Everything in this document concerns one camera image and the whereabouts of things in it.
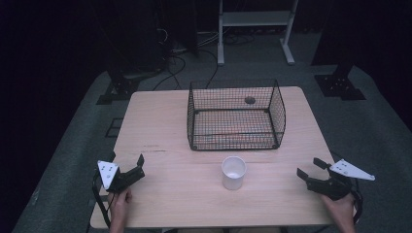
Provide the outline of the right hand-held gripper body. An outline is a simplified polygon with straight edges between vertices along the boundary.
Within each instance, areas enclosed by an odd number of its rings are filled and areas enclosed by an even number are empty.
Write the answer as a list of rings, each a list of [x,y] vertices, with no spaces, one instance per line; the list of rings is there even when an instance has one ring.
[[[307,189],[329,197],[331,200],[339,200],[352,191],[351,179],[374,181],[375,176],[366,173],[345,159],[340,159],[326,169],[329,174],[327,180],[308,178]]]

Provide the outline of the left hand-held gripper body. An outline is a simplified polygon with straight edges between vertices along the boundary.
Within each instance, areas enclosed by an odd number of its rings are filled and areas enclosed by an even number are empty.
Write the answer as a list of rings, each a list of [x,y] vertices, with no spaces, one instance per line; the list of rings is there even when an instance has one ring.
[[[145,177],[141,165],[137,165],[126,173],[122,173],[120,166],[116,163],[98,160],[97,165],[103,187],[108,192],[122,193],[128,187]]]

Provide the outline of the white cup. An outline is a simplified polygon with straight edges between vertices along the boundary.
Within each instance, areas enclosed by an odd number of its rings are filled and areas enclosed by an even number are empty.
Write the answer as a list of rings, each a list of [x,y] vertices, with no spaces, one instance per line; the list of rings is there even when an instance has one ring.
[[[222,163],[223,186],[228,190],[237,190],[243,184],[247,172],[245,161],[239,156],[229,156]]]

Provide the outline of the black wire mesh basket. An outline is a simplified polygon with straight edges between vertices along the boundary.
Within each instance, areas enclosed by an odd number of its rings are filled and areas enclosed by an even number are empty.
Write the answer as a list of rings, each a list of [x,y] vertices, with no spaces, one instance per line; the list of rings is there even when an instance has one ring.
[[[248,96],[256,103],[246,104]],[[275,150],[285,131],[286,109],[275,80],[189,85],[187,134],[192,150]]]

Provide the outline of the person's right hand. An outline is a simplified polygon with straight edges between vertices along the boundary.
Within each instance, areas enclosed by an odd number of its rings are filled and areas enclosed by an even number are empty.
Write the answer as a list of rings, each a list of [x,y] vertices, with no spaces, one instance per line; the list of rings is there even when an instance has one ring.
[[[335,201],[325,195],[321,195],[320,198],[325,204],[331,218],[337,225],[354,224],[354,197],[352,194],[347,194]]]

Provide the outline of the person's left hand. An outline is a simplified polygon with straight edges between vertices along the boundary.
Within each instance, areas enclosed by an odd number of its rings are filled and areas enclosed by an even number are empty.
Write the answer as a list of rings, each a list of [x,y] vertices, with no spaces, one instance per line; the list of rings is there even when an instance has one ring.
[[[121,193],[110,192],[108,198],[110,204],[111,225],[125,225],[129,202],[132,198],[131,189],[127,188]]]

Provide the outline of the black stand base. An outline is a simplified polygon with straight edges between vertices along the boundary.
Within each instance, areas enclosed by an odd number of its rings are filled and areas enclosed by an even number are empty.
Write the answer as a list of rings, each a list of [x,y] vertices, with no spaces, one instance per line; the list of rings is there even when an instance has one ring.
[[[138,89],[139,79],[128,79],[118,69],[109,69],[110,84],[106,92],[102,94],[96,104],[109,105],[113,101],[129,100],[131,95]]]
[[[332,74],[316,75],[315,80],[325,97],[340,97],[344,101],[364,100],[363,93],[349,79],[354,64],[338,64]]]

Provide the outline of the white metal stand frame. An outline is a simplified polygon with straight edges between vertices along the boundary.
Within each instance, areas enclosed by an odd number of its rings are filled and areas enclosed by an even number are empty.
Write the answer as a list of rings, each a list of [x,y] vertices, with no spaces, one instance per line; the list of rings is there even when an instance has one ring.
[[[286,32],[280,39],[286,61],[289,65],[295,63],[289,47],[289,39],[299,0],[293,0],[292,8],[288,11],[270,12],[225,12],[223,0],[220,0],[217,64],[224,65],[223,30],[227,27],[252,27],[252,26],[285,26]]]

